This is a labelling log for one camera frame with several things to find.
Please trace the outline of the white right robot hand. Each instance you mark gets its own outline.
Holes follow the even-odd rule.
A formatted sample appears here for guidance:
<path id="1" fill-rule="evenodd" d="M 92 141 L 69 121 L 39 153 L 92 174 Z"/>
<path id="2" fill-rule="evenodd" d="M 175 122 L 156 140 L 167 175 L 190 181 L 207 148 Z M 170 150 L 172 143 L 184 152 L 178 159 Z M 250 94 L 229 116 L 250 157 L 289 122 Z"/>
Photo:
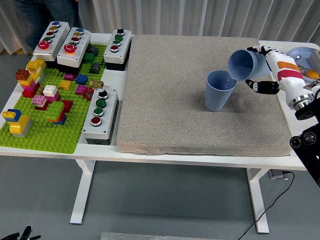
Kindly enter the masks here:
<path id="1" fill-rule="evenodd" d="M 314 99 L 312 91 L 304 88 L 303 74 L 291 56 L 262 45 L 249 47 L 247 50 L 264 56 L 275 79 L 275 81 L 247 79 L 245 83 L 254 92 L 275 95 L 282 90 L 285 92 L 287 105 L 292 109 L 298 100 L 312 101 Z"/>

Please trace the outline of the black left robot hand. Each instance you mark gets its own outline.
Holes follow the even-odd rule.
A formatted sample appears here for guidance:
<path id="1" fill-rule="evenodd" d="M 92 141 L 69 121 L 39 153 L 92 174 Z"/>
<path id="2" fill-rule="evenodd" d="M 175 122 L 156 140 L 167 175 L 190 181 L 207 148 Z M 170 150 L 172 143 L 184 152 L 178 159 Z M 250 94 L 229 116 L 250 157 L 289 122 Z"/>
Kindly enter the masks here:
<path id="1" fill-rule="evenodd" d="M 19 232 L 12 233 L 10 235 L 7 235 L 6 237 L 2 238 L 1 240 L 17 240 L 18 237 L 20 237 L 20 240 L 38 240 L 41 238 L 41 235 L 36 235 L 33 237 L 30 237 L 31 232 L 33 231 L 32 225 L 27 225 L 22 233 L 20 235 Z"/>

